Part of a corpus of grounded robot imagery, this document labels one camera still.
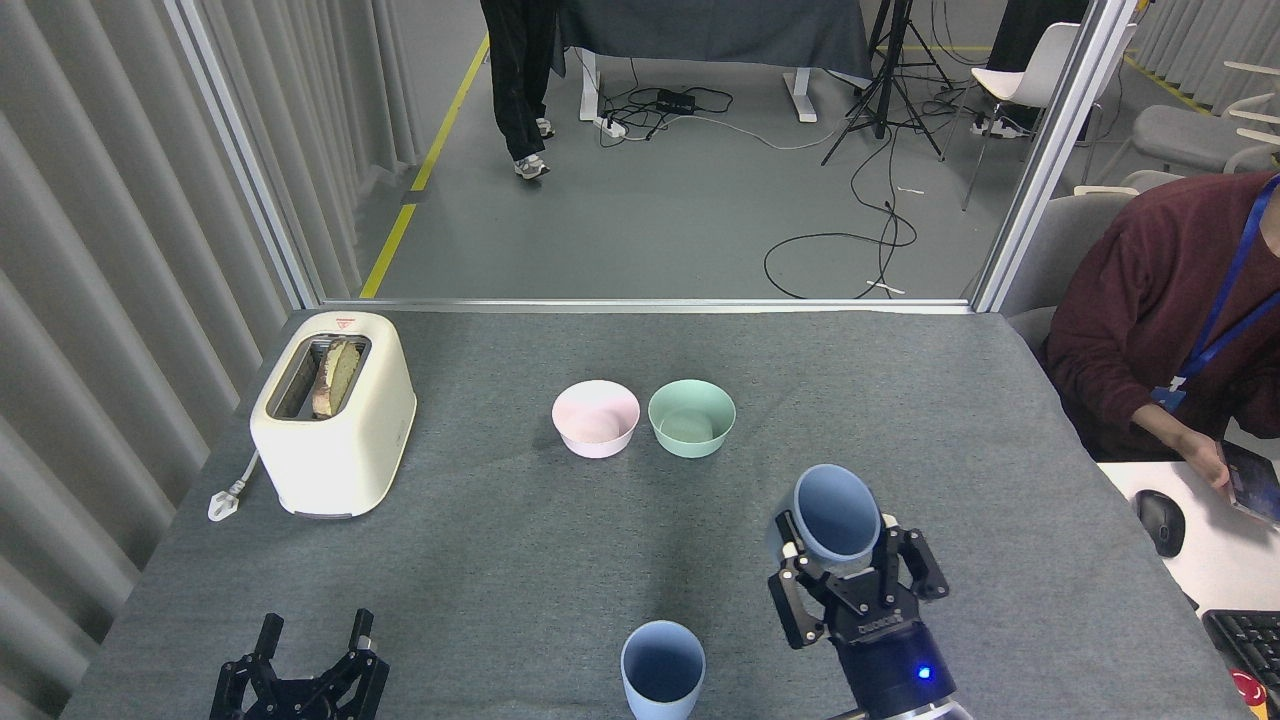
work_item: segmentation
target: blue lanyard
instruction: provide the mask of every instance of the blue lanyard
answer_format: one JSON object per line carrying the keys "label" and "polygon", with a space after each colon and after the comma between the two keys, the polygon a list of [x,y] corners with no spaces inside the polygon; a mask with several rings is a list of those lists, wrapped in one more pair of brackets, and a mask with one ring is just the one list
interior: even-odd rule
{"label": "blue lanyard", "polygon": [[1240,337],[1245,329],[1249,328],[1258,318],[1266,315],[1277,305],[1280,305],[1280,291],[1276,291],[1271,297],[1266,299],[1262,305],[1253,309],[1252,313],[1244,316],[1240,322],[1231,325],[1226,332],[1219,337],[1213,345],[1206,347],[1208,342],[1208,334],[1213,331],[1213,325],[1217,324],[1219,315],[1222,314],[1222,306],[1226,305],[1226,297],[1231,293],[1231,288],[1235,287],[1235,281],[1240,277],[1240,270],[1244,268],[1244,259],[1249,255],[1249,249],[1253,247],[1253,241],[1258,236],[1258,225],[1262,223],[1262,213],[1267,209],[1267,201],[1271,199],[1272,191],[1280,184],[1280,176],[1276,176],[1267,181],[1266,187],[1258,193],[1258,199],[1253,201],[1253,210],[1249,211],[1249,220],[1244,225],[1244,234],[1240,236],[1240,245],[1235,249],[1235,258],[1231,259],[1231,266],[1226,270],[1226,278],[1222,279],[1222,287],[1217,291],[1217,297],[1213,299],[1213,307],[1208,313],[1208,318],[1204,320],[1204,329],[1201,331],[1198,338],[1196,338],[1196,346],[1192,348],[1190,355],[1187,361],[1183,363],[1180,370],[1178,370],[1178,377],[1170,384],[1171,389],[1178,389],[1180,384],[1194,378],[1208,365],[1219,351],[1231,343],[1235,338]]}

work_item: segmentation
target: blue cup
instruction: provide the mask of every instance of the blue cup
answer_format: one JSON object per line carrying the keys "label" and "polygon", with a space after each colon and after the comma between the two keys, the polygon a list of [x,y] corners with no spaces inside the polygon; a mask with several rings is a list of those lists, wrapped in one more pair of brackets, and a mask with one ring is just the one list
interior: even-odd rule
{"label": "blue cup", "polygon": [[881,512],[863,480],[840,465],[805,470],[769,518],[767,543],[781,559],[782,537],[774,518],[791,511],[810,559],[824,568],[861,562],[879,539]]}
{"label": "blue cup", "polygon": [[636,720],[685,720],[705,675],[703,644],[680,623],[645,623],[622,644],[622,687]]}

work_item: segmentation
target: pink bowl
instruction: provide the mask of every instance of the pink bowl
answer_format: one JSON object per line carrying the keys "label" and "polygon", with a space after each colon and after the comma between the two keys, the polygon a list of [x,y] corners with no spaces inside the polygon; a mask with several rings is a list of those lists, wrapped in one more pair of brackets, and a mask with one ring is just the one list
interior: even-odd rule
{"label": "pink bowl", "polygon": [[617,455],[631,442],[640,421],[640,401],[611,380],[586,380],[559,393],[552,423],[564,446],[582,457]]}

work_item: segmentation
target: cream toaster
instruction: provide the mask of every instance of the cream toaster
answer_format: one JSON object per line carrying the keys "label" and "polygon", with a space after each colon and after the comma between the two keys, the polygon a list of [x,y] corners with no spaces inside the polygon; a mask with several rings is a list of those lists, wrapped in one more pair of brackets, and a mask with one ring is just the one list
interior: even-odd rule
{"label": "cream toaster", "polygon": [[416,410],[390,320],[320,313],[293,333],[248,427],[285,510],[351,518],[387,496]]}

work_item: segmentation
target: hand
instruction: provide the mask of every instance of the hand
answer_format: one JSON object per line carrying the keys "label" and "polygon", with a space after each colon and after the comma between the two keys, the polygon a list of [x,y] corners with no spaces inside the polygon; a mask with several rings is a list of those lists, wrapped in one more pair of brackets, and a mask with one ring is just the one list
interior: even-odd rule
{"label": "hand", "polygon": [[1204,433],[1187,429],[1174,439],[1172,447],[1219,495],[1226,497],[1231,473],[1222,459],[1222,446]]}

